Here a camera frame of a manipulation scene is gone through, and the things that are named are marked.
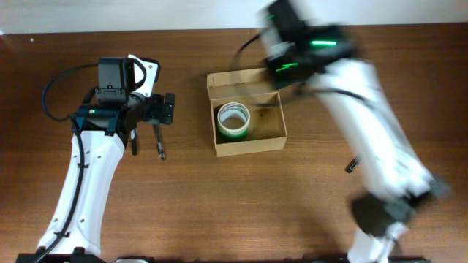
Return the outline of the brown cardboard box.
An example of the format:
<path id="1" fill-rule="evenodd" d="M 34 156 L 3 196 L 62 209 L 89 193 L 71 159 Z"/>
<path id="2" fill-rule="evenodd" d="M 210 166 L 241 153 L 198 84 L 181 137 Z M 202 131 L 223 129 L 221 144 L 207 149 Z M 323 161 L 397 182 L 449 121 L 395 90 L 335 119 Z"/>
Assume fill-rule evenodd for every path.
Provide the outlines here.
<path id="1" fill-rule="evenodd" d="M 279 92 L 267 80 L 263 68 L 207 74 L 207 92 L 211 108 L 214 147 L 218 157 L 281 150 L 287 140 Z M 217 129 L 217 114 L 222 105 L 239 102 L 251 115 L 246 136 L 229 138 Z M 242 122 L 230 118 L 224 122 L 237 128 Z"/>

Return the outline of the white masking tape roll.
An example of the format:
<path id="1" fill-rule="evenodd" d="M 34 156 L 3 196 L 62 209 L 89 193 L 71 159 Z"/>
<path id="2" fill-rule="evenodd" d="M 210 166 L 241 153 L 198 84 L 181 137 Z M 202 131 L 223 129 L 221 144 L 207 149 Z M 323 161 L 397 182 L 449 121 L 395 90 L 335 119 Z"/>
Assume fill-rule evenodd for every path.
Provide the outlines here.
<path id="1" fill-rule="evenodd" d="M 242 122 L 242 125 L 237 128 L 230 128 L 227 124 L 224 124 L 224 122 L 230 118 L 238 119 Z M 239 129 L 243 126 L 248 126 L 249 128 L 251 115 L 248 108 L 245 105 L 239 102 L 229 102 L 227 104 L 222 105 L 222 107 L 219 109 L 217 114 L 217 120 L 218 124 L 220 123 L 221 125 L 229 129 Z"/>

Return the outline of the green tape roll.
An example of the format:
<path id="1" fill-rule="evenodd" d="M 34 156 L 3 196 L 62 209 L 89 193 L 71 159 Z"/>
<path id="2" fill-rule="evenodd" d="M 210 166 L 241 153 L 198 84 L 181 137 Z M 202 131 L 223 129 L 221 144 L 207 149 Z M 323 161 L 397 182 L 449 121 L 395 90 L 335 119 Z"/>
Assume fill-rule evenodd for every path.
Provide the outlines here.
<path id="1" fill-rule="evenodd" d="M 241 138 L 246 136 L 248 133 L 248 126 L 243 126 L 239 129 L 229 129 L 219 123 L 217 125 L 217 129 L 222 135 L 229 138 Z"/>

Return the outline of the black pen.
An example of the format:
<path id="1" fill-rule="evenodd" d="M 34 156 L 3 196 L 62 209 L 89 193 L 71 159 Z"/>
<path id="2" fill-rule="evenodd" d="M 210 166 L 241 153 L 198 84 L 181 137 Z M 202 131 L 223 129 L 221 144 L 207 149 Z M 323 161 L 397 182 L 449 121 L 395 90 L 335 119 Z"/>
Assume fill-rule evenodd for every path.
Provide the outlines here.
<path id="1" fill-rule="evenodd" d="M 360 158 L 358 156 L 356 156 L 346 166 L 345 172 L 352 173 L 355 170 L 355 168 L 359 165 L 359 163 L 360 163 Z"/>

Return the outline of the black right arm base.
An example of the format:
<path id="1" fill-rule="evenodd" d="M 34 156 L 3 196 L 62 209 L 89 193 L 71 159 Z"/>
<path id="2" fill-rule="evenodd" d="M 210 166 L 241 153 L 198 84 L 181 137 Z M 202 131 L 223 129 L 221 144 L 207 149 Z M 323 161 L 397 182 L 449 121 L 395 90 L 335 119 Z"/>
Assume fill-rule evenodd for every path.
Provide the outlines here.
<path id="1" fill-rule="evenodd" d="M 331 254 L 316 259 L 307 259 L 309 263 L 432 263 L 422 256 L 390 256 L 387 259 L 351 259 L 347 254 Z"/>

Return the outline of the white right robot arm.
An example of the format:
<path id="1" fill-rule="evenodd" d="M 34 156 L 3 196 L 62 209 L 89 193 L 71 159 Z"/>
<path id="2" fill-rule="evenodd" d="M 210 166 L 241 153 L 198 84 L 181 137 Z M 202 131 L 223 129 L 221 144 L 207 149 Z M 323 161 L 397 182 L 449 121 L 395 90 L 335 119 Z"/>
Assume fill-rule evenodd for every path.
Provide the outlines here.
<path id="1" fill-rule="evenodd" d="M 451 193 L 427 169 L 395 116 L 372 62 L 340 25 L 312 26 L 290 1 L 274 1 L 260 34 L 273 87 L 297 85 L 328 109 L 355 153 L 347 171 L 362 169 L 366 192 L 351 201 L 357 224 L 349 262 L 389 262 L 399 238 L 423 206 Z"/>

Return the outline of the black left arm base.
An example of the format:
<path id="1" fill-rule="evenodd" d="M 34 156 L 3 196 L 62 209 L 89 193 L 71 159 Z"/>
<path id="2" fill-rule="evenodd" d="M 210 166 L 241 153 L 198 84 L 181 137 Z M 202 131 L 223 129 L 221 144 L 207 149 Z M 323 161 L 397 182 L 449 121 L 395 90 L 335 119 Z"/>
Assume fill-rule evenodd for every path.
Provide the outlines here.
<path id="1" fill-rule="evenodd" d="M 35 253 L 20 253 L 16 259 L 16 263 L 31 263 L 45 252 L 45 249 L 38 249 Z M 85 248 L 74 248 L 70 254 L 48 254 L 41 263 L 106 263 L 103 259 L 93 254 L 87 254 Z"/>

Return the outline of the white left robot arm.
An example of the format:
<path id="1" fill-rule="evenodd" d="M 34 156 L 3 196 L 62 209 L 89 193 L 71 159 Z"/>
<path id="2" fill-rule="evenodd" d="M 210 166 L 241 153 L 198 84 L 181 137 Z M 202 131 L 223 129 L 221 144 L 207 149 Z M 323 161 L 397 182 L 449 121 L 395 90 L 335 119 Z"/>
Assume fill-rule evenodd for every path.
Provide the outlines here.
<path id="1" fill-rule="evenodd" d="M 111 182 L 126 148 L 138 153 L 139 122 L 152 125 L 158 155 L 165 158 L 160 126 L 173 122 L 176 96 L 153 92 L 160 63 L 128 55 L 100 58 L 94 67 L 97 86 L 67 116 L 72 153 L 55 213 L 36 252 L 18 255 L 18 262 L 100 262 Z"/>

